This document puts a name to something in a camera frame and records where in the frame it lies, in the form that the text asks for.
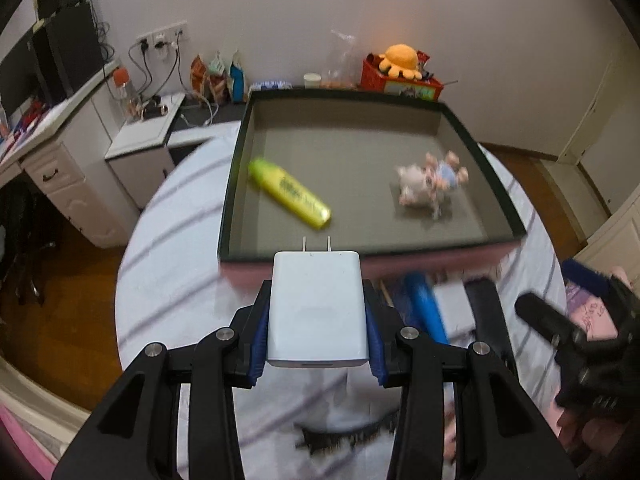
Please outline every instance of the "cabinet handle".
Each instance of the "cabinet handle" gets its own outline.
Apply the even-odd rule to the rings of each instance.
[[[51,173],[50,175],[43,175],[42,176],[42,181],[43,182],[48,182],[53,177],[55,177],[57,174],[58,174],[58,168],[56,168],[56,170],[53,173]]]

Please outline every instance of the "box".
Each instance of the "box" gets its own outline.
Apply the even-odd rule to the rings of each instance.
[[[428,81],[421,81],[386,76],[372,62],[365,59],[362,62],[360,88],[386,94],[417,97],[427,101],[437,101],[444,86],[435,77],[431,77]]]
[[[453,150],[469,183],[450,194],[443,217],[399,205],[397,166]],[[280,165],[332,209],[309,227],[248,177],[252,158]],[[478,144],[449,108],[378,92],[291,89],[252,92],[226,190],[218,255],[238,285],[270,279],[278,251],[356,251],[365,279],[410,270],[498,264],[526,230]]]

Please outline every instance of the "computer monitor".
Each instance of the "computer monitor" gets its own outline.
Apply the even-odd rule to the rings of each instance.
[[[31,35],[29,29],[0,61],[0,102],[7,116],[40,88],[33,53],[28,47]]]

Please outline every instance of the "round table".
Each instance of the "round table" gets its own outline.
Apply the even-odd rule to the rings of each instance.
[[[118,272],[115,317],[118,351],[126,368],[149,342],[167,348],[194,344],[227,326],[235,311],[252,304],[255,290],[237,290],[221,275],[217,247],[236,132],[212,138],[186,158],[148,204]],[[549,406],[559,373],[551,346],[514,312],[516,298],[533,290],[565,311],[564,284],[551,241],[526,194],[492,155],[487,157],[527,228],[523,245],[503,259],[498,292],[518,364],[520,381],[541,410]],[[384,390],[369,366],[283,369],[268,364],[252,390],[234,390],[238,437],[246,478],[384,479],[393,436],[366,446],[342,446],[310,457],[296,450],[303,423],[352,428],[377,420],[399,404],[397,388]],[[178,472],[187,472],[188,386],[178,420]]]

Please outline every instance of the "white power adapter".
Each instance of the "white power adapter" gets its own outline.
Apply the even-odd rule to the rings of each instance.
[[[281,251],[273,260],[267,361],[332,368],[369,359],[360,257],[353,251]]]

